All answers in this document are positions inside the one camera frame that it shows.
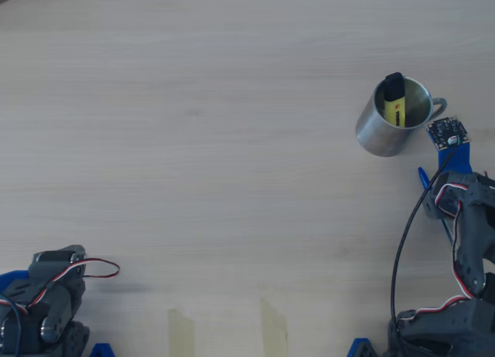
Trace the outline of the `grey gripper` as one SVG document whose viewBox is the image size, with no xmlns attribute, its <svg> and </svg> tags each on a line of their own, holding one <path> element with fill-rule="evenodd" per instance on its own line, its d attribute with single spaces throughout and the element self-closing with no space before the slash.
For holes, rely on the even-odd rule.
<svg viewBox="0 0 495 357">
<path fill-rule="evenodd" d="M 422 203 L 428 217 L 454 219 L 461 208 L 472 209 L 480 219 L 494 220 L 494 180 L 476 172 L 443 172 Z"/>
</svg>

